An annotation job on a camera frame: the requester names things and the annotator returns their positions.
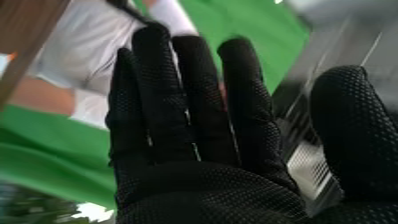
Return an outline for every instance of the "textured glove fabric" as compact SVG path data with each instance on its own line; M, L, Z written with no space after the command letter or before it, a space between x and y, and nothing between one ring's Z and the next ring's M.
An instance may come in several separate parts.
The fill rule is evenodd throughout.
M201 159L238 167L240 160L208 44L199 36L181 36L173 38L173 47L178 53Z
M174 66L171 46L178 53ZM121 49L109 96L117 223L396 223L396 127L364 69L332 69L311 94L313 123L345 201L309 218L281 159L281 133L251 42L219 49L149 25Z
M398 201L398 131L359 66L318 78L313 126L347 201Z
M249 40L229 40L219 49L224 65L228 107L240 148L242 167L299 193L281 158L281 131L270 94Z

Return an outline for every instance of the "sleeve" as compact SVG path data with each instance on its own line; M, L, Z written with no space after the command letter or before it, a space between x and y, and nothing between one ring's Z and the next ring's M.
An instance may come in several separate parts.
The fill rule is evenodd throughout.
M169 27L173 36L197 35L196 26L178 0L158 0L149 8L149 14Z
M105 116L109 113L107 96L82 89L75 89L75 113L71 120L80 121L107 130Z

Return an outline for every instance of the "black glove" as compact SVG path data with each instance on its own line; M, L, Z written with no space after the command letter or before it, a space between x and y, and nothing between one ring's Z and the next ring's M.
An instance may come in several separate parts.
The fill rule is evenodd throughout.
M112 162L126 156L137 168L178 161L215 162L242 167L297 192L251 42L233 39L219 49L233 131L206 42L197 36L176 37L173 47L181 77L162 25L137 31L133 51L117 53L107 116Z
M208 222L208 218L192 222L187 215L197 214L196 206L208 200L217 207L226 200L238 203L222 213L235 210L249 214L247 203L261 201L260 207L272 208L288 218L306 218L297 184L281 159L281 133L249 40L229 40L219 54L228 111L201 37L171 40L164 26L151 24L133 35L133 51L117 52L107 125L119 223L146 222L144 217L158 217L155 211L167 214L162 223ZM229 189L226 200L215 194L217 189L221 194ZM247 193L254 194L253 199L245 198ZM158 197L171 194L173 199Z

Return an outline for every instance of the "person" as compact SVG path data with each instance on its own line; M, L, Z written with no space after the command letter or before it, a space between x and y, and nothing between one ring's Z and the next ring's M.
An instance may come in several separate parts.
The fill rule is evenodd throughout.
M178 0L142 0L173 35L197 34ZM116 52L142 26L105 0L70 3L9 103L105 129Z
M313 127L345 199L308 217L251 41L231 39L219 55L228 111L199 36L171 38L148 24L117 52L107 115L117 224L398 223L398 127L364 68L332 68L313 86Z

